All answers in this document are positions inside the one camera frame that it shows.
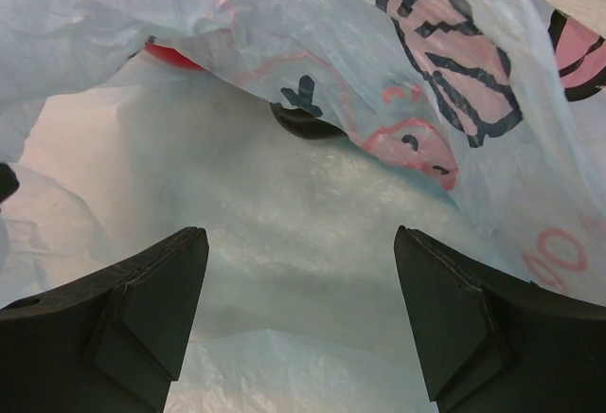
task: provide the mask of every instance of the black plastic part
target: black plastic part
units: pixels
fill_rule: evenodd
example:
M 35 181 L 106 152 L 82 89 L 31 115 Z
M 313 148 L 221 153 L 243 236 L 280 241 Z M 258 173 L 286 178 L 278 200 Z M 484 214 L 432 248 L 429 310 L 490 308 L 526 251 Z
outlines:
M 0 310 L 1 411 L 162 411 L 181 372 L 207 257 L 205 232 L 186 228 Z
M 299 138 L 319 140 L 345 135 L 338 127 L 313 117 L 300 108 L 291 110 L 279 103 L 270 103 L 270 107 L 279 125 Z
M 606 308 L 401 228 L 396 263 L 440 413 L 606 411 Z
M 4 202 L 19 188 L 15 172 L 7 165 L 0 164 L 0 203 Z

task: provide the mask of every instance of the red object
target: red object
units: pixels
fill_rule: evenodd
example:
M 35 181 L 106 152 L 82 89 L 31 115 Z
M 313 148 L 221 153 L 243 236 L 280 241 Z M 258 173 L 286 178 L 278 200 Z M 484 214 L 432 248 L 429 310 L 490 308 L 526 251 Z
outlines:
M 179 67 L 180 69 L 204 70 L 200 65 L 196 64 L 192 60 L 189 60 L 174 48 L 168 48 L 166 46 L 156 44 L 145 44 L 145 51 L 163 63 L 172 65 L 174 67 Z

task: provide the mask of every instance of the pink cartoon face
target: pink cartoon face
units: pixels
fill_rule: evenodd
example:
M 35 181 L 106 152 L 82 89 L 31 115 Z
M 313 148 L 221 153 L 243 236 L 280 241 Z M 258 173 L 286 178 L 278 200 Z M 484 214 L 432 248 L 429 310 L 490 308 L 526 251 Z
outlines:
M 423 119 L 410 117 L 381 128 L 363 149 L 387 164 L 420 170 L 436 178 L 446 190 L 455 186 L 458 167 L 453 152 L 441 134 Z
M 509 85 L 508 55 L 474 24 L 466 0 L 376 0 L 431 85 L 439 111 L 470 146 L 506 134 L 522 112 Z
M 551 16 L 549 35 L 569 101 L 588 99 L 606 86 L 603 37 L 558 11 Z

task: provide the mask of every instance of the black object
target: black object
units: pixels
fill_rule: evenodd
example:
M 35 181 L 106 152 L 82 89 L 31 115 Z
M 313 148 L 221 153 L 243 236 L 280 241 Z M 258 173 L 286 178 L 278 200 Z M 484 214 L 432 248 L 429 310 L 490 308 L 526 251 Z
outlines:
M 440 413 L 606 411 L 606 308 L 548 292 L 401 228 L 396 263 Z
M 162 411 L 181 371 L 207 257 L 205 232 L 186 228 L 1 310 L 1 411 Z
M 269 105 L 279 125 L 299 138 L 318 140 L 345 135 L 345 132 L 338 127 L 312 116 L 303 109 L 291 110 L 284 108 L 279 103 Z
M 7 165 L 0 164 L 0 203 L 4 202 L 19 188 L 15 172 Z

